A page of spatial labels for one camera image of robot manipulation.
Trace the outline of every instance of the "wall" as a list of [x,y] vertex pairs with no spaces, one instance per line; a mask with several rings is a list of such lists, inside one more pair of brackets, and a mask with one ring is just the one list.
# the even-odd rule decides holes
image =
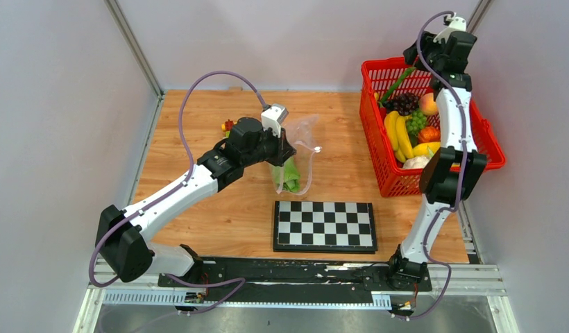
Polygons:
[[103,1],[0,1],[0,332],[70,332],[155,97]]
[[476,34],[473,94],[508,157],[469,200],[477,238],[521,331],[569,332],[569,0],[494,1]]
[[[365,60],[401,56],[427,18],[477,0],[119,0],[165,89],[217,69],[261,89],[360,90]],[[242,85],[214,77],[202,88]]]

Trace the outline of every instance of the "green grapes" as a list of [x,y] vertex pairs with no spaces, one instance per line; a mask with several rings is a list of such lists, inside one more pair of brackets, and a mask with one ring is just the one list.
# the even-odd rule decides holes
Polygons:
[[421,113],[421,110],[417,109],[411,114],[411,119],[406,121],[405,125],[407,127],[407,133],[416,137],[419,131],[427,126],[427,117]]

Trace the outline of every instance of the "green cloth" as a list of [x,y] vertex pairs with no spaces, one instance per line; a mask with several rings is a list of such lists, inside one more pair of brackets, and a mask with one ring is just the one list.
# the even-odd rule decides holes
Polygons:
[[284,166],[271,166],[272,168],[272,179],[276,184],[276,187],[280,186],[280,170],[284,168],[284,184],[282,189],[289,192],[299,192],[301,190],[300,179],[301,174],[295,165],[294,159],[291,157],[285,163]]

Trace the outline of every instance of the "plastic bag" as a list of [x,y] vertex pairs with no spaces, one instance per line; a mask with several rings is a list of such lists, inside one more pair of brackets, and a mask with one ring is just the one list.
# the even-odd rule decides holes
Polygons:
[[297,150],[297,154],[282,167],[270,166],[276,193],[289,192],[302,196],[309,191],[313,178],[313,158],[321,151],[313,138],[313,127],[318,119],[319,116],[313,114],[285,121],[283,127],[287,131],[287,140]]

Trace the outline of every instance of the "yellow banana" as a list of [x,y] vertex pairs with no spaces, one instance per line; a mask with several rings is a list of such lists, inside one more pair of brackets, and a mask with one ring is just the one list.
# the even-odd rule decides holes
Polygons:
[[407,161],[407,158],[405,158],[405,155],[403,155],[403,152],[401,152],[400,149],[395,152],[395,157],[401,163],[405,163],[405,161]]
[[413,148],[414,156],[428,156],[434,155],[440,149],[440,142],[427,142],[418,144]]
[[407,127],[405,127],[405,120],[407,118],[403,116],[397,117],[396,131],[397,131],[397,142],[399,143],[399,149],[405,156],[405,158],[413,158],[413,148],[411,147],[411,142],[409,141],[409,135],[407,134]]
[[399,112],[392,111],[387,114],[384,118],[384,129],[387,130],[387,137],[391,142],[391,147],[394,151],[399,150],[399,143],[397,142],[397,117],[399,117]]

